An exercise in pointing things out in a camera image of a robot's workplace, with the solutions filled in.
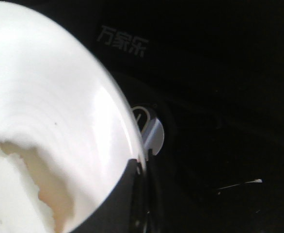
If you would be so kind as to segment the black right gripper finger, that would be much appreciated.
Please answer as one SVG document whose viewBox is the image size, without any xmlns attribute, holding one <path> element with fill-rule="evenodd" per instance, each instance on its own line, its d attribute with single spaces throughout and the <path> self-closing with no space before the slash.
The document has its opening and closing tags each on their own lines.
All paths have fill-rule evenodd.
<svg viewBox="0 0 284 233">
<path fill-rule="evenodd" d="M 118 184 L 75 233 L 161 233 L 163 203 L 154 160 L 129 160 Z"/>
</svg>

